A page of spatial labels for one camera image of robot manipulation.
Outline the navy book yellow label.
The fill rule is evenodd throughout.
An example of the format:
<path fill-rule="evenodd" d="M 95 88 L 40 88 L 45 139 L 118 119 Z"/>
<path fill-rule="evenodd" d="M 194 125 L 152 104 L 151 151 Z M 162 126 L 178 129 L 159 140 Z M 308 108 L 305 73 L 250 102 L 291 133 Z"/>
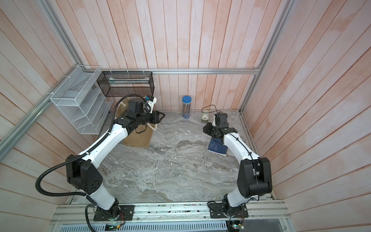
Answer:
<path fill-rule="evenodd" d="M 212 138 L 207 150 L 225 157 L 227 155 L 228 147 L 223 144 L 221 139 Z"/>

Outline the tan canvas bag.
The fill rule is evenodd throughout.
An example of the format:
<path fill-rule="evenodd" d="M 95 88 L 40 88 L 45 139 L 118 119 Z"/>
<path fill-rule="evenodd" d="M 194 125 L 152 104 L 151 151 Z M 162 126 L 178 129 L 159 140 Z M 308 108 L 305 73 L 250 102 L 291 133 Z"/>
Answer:
<path fill-rule="evenodd" d="M 123 100 L 115 114 L 115 119 L 128 109 L 128 99 Z M 156 124 L 140 125 L 130 135 L 122 140 L 122 143 L 129 147 L 148 148 L 153 132 L 157 130 Z"/>

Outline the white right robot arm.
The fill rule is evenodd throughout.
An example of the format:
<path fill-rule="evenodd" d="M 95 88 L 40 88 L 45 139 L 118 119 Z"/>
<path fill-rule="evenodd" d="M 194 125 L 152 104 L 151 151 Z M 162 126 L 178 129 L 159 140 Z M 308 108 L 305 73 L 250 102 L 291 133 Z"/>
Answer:
<path fill-rule="evenodd" d="M 237 130 L 229 126 L 227 114 L 215 114 L 213 123 L 208 122 L 203 132 L 230 150 L 239 163 L 237 188 L 225 195 L 225 209 L 238 208 L 251 198 L 259 200 L 261 196 L 272 192 L 269 159 L 260 157 L 248 147 Z"/>

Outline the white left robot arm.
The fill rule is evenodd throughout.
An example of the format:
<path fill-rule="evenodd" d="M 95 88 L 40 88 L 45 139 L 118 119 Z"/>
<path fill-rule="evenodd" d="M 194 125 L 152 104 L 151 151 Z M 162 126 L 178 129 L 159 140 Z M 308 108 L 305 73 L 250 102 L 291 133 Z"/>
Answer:
<path fill-rule="evenodd" d="M 101 210 L 119 210 L 118 200 L 103 185 L 103 178 L 98 168 L 111 150 L 139 126 L 158 124 L 165 114 L 154 111 L 157 99 L 153 96 L 128 101 L 128 107 L 120 116 L 114 118 L 112 127 L 93 145 L 81 152 L 83 157 L 77 161 L 70 155 L 66 160 L 67 182 L 86 194 L 87 199 Z"/>

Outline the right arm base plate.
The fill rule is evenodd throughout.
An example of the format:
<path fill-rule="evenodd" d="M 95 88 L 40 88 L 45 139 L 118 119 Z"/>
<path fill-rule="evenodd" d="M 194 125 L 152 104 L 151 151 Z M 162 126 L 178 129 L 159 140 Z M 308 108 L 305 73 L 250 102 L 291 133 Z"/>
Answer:
<path fill-rule="evenodd" d="M 207 203 L 211 218 L 248 218 L 249 214 L 246 205 L 229 207 L 227 202 L 217 203 L 209 201 Z"/>

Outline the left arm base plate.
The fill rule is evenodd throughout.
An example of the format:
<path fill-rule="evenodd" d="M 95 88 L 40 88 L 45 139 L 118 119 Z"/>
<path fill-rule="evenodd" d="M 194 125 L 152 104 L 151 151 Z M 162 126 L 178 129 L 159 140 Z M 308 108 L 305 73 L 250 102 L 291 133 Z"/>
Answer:
<path fill-rule="evenodd" d="M 109 210 L 97 207 L 94 221 L 131 221 L 134 214 L 134 205 L 113 205 Z"/>

